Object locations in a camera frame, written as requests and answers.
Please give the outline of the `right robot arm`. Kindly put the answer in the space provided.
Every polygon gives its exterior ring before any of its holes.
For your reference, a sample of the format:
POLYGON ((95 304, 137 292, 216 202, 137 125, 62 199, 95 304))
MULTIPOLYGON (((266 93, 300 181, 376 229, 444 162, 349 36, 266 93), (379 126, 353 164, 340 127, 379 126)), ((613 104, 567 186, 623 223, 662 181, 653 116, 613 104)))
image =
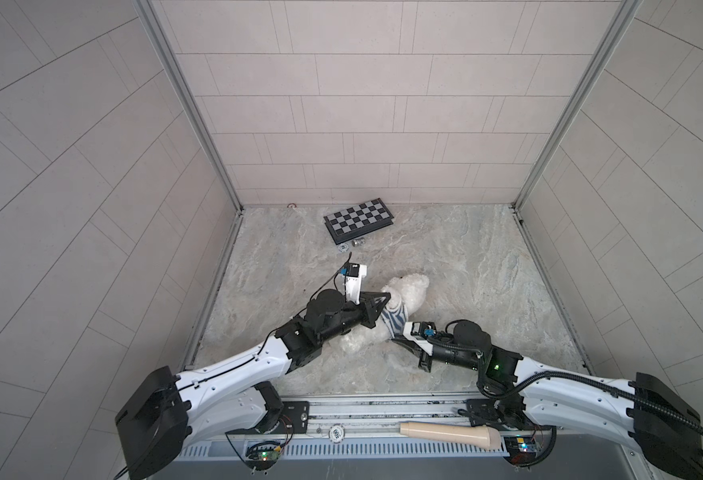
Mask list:
POLYGON ((632 380, 591 377, 555 369, 493 345, 469 320, 440 332, 431 322, 409 322, 393 341, 419 358, 477 374, 481 398, 461 415, 497 430, 563 428, 597 436, 641 454, 679 479, 703 478, 701 416, 667 384, 639 373, 632 380))

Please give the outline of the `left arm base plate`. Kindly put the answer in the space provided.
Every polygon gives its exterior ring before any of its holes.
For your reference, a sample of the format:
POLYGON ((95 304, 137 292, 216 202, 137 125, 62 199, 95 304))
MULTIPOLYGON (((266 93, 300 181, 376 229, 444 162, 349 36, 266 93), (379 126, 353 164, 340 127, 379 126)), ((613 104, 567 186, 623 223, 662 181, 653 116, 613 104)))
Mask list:
POLYGON ((267 410, 257 426, 250 429, 229 431, 233 435, 286 435, 307 432, 309 403, 307 401, 287 401, 281 410, 267 410))

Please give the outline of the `blue white striped sweater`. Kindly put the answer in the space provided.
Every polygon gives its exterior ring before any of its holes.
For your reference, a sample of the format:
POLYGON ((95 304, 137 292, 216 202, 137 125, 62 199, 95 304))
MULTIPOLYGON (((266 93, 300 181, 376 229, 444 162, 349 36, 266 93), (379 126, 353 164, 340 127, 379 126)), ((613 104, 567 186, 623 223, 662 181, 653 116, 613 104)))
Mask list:
POLYGON ((391 338, 395 338, 397 335, 403 336, 403 326, 409 321, 407 306, 401 300, 395 301, 391 298, 379 318, 387 326, 391 338))

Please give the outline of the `white teddy bear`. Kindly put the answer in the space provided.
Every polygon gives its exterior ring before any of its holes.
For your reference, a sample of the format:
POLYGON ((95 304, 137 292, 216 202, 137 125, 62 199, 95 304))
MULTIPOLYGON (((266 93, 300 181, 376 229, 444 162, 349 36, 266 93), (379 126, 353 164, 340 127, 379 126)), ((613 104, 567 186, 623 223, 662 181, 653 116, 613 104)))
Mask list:
POLYGON ((385 309, 381 311, 375 328, 355 328, 349 334, 342 336, 339 340, 342 352, 355 354, 403 333, 409 317, 425 304, 429 285, 431 280, 425 274, 413 273, 391 278, 381 290, 383 293, 388 293, 391 298, 385 304, 385 309))

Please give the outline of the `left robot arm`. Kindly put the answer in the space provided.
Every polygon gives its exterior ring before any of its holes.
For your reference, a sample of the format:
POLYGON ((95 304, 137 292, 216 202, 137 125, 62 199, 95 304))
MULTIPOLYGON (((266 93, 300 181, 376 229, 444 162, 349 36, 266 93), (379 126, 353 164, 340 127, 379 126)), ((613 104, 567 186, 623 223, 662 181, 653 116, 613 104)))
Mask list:
POLYGON ((325 342, 355 326, 375 328, 389 300, 389 292, 361 292, 351 301, 323 290, 249 350, 199 370, 174 373, 163 366, 149 373, 115 417, 122 474, 146 479, 199 440, 271 430, 283 410, 272 380, 309 364, 325 342))

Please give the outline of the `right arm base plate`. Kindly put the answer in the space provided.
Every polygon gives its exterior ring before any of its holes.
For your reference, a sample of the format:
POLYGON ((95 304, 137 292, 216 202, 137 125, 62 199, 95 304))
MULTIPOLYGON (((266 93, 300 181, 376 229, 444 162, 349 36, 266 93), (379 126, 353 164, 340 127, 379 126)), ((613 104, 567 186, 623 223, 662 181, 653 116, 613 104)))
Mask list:
POLYGON ((473 427, 487 426, 499 431, 507 430, 499 410, 495 407, 495 400, 467 399, 465 406, 457 409, 457 414, 467 418, 473 427))

